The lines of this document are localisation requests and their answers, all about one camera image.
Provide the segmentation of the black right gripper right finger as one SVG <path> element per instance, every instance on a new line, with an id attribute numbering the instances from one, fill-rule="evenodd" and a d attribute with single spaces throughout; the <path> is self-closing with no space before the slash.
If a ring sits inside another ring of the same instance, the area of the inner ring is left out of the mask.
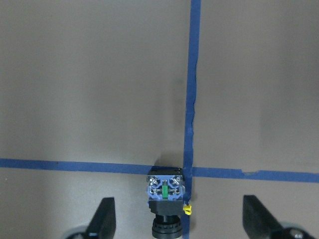
<path id="1" fill-rule="evenodd" d="M 243 196 L 243 228 L 250 239 L 284 239 L 285 230 L 255 195 Z"/>

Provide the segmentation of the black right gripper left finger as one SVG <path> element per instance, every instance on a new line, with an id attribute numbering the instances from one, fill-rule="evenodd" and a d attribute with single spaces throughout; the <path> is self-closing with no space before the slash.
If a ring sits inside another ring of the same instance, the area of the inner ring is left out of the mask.
<path id="1" fill-rule="evenodd" d="M 87 239 L 113 239 L 116 231 L 114 197 L 103 198 L 86 229 Z"/>

